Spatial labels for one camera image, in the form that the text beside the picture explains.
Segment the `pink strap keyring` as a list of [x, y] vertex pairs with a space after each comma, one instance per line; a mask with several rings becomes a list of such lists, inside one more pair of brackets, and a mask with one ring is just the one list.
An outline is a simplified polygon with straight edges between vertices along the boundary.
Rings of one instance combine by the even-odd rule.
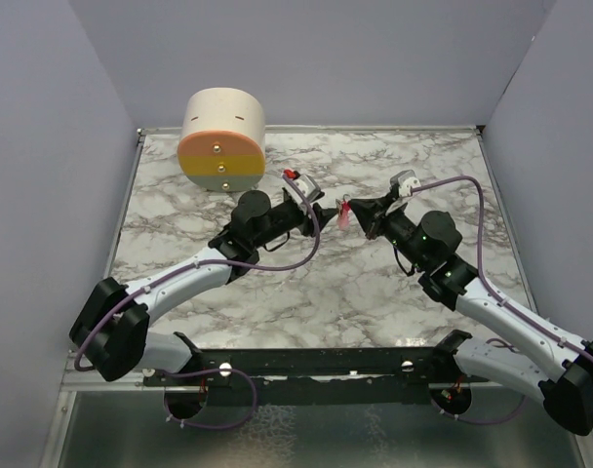
[[344, 194], [340, 199], [336, 199], [336, 225], [340, 230], [346, 230], [349, 225], [350, 217], [350, 196]]

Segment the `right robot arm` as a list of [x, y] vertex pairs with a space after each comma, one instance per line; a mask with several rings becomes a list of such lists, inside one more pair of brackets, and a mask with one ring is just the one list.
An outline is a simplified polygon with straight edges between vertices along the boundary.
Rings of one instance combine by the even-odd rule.
[[465, 337], [432, 358], [442, 380], [482, 377], [542, 404], [562, 428], [587, 436], [593, 430], [593, 339], [568, 332], [499, 292], [456, 249], [462, 236], [447, 212], [430, 211], [413, 223], [390, 197], [353, 199], [348, 206], [369, 239], [383, 237], [419, 273], [434, 301], [482, 324], [519, 350], [490, 351]]

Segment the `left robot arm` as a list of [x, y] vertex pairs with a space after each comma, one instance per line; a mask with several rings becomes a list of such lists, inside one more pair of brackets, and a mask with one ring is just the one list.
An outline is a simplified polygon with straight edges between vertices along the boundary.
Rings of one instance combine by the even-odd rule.
[[182, 333], [153, 334], [150, 326], [201, 293], [263, 270], [258, 251], [273, 241], [285, 244], [292, 231], [318, 240], [336, 215], [335, 208], [304, 205], [289, 192], [277, 206], [262, 191], [245, 192], [229, 222], [191, 258], [158, 276], [126, 284], [108, 277], [96, 284], [69, 332], [77, 347], [74, 368], [97, 371], [106, 381], [153, 369], [181, 385], [193, 382], [200, 350]]

